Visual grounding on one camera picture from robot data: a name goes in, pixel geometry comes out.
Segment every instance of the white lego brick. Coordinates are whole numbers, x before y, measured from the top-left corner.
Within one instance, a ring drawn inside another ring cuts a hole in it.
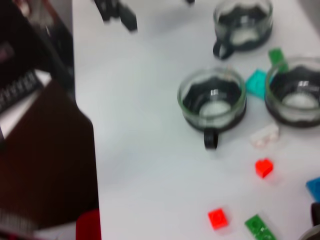
[[[269,142],[279,139],[279,127],[272,123],[250,136],[250,142],[255,148],[264,148]]]

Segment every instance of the blue lego brick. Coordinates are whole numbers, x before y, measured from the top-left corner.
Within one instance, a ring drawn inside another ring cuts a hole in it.
[[[257,69],[246,81],[245,88],[248,93],[265,100],[265,81],[267,73]]]
[[[313,179],[313,180],[310,180],[310,181],[307,181],[306,187],[310,191],[314,200],[317,203],[320,203],[320,177]]]

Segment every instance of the green lego brick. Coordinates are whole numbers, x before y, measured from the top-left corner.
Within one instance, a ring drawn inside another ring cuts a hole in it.
[[[274,48],[269,51],[269,59],[272,63],[272,66],[282,62],[285,60],[285,56],[280,48]],[[284,64],[282,67],[279,68],[279,72],[284,73],[289,70],[288,65]]]
[[[265,225],[265,223],[261,220],[259,215],[254,215],[245,223],[246,227],[252,233],[256,240],[276,240],[273,233],[269,230],[269,228]]]

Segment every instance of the black keyboard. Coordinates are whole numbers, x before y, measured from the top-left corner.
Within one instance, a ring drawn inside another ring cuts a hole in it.
[[[26,72],[17,80],[0,89],[0,114],[35,90],[41,88],[43,88],[43,85],[37,78],[35,71]]]

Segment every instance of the cup handle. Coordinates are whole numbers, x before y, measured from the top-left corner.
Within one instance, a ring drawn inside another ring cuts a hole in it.
[[[218,146],[218,132],[214,128],[204,129],[204,146],[206,149],[217,149]]]
[[[220,49],[221,47],[225,48],[225,53],[223,55],[220,55]],[[216,40],[214,46],[213,46],[213,55],[221,60],[226,60],[229,58],[233,53],[234,49],[231,46],[224,45],[219,39]]]
[[[314,202],[311,205],[311,217],[313,226],[320,225],[320,203]]]

